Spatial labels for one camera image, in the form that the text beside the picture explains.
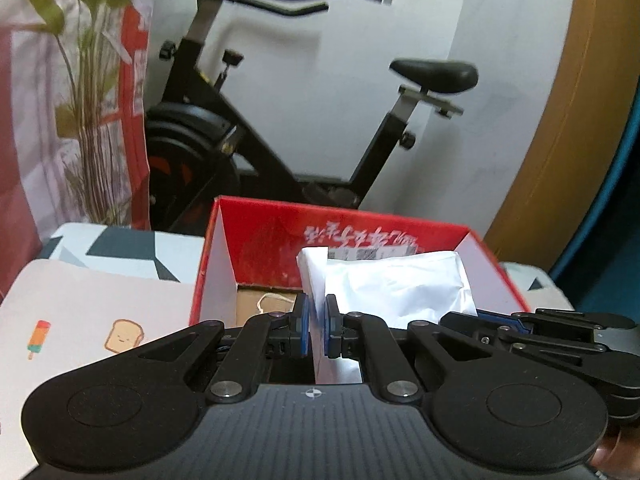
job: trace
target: stationary bike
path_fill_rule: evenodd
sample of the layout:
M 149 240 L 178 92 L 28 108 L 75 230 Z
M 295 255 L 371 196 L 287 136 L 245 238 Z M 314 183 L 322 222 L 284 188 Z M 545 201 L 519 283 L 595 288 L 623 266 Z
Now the stationary bike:
M 285 202 L 357 208 L 396 145 L 410 150 L 414 134 L 406 131 L 420 102 L 450 118 L 463 110 L 438 94 L 469 90 L 478 82 L 476 67 L 456 61 L 396 59 L 390 69 L 420 86 L 401 86 L 348 182 L 294 175 L 247 120 L 225 99 L 221 88 L 242 54 L 226 50 L 224 70 L 215 83 L 197 69 L 206 37 L 225 0 L 197 0 L 198 10 L 180 45 L 166 41 L 160 58 L 173 59 L 162 102 L 146 114 L 146 147 L 150 166 L 150 212 L 153 229 L 202 234 L 212 200 L 220 195 L 268 198 Z M 280 7 L 266 0 L 226 0 L 285 17 L 325 12 L 325 2 Z M 233 155 L 253 168 L 239 171 Z

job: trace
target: black saddle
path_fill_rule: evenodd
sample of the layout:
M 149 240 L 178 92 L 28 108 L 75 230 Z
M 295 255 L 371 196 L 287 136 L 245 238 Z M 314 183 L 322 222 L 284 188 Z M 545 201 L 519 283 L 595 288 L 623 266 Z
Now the black saddle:
M 420 85 L 423 92 L 458 94 L 478 84 L 478 69 L 462 61 L 395 59 L 389 68 Z

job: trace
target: open box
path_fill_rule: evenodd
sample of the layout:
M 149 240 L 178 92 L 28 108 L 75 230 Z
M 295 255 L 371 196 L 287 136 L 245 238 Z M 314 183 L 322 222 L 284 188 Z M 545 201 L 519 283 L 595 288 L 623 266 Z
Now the open box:
M 457 251 L 476 308 L 526 311 L 520 293 L 482 240 L 469 228 L 352 209 L 219 197 L 204 243 L 190 323 L 219 319 L 242 326 L 258 314 L 265 292 L 290 298 L 302 290 L 296 256 L 303 247 L 328 246 L 336 258 L 376 250 L 377 257 Z M 268 310 L 290 310 L 266 298 Z

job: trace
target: qr code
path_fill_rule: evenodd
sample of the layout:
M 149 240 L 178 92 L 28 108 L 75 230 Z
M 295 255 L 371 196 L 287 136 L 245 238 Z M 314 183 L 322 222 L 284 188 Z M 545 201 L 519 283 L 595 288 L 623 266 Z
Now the qr code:
M 356 251 L 356 260 L 377 260 L 377 249 L 358 249 Z

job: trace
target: white package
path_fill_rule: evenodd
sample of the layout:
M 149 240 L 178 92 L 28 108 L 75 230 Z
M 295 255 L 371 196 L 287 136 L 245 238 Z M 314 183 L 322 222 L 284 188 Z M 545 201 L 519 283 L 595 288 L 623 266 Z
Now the white package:
M 447 312 L 476 315 L 466 272 L 456 252 L 350 262 L 327 260 L 326 254 L 327 248 L 305 248 L 298 257 L 305 292 L 316 306 L 311 333 L 319 383 L 362 382 L 356 361 L 322 356 L 321 321 L 327 294 L 335 294 L 341 313 L 380 316 L 392 328 L 406 328 L 416 319 L 439 322 Z

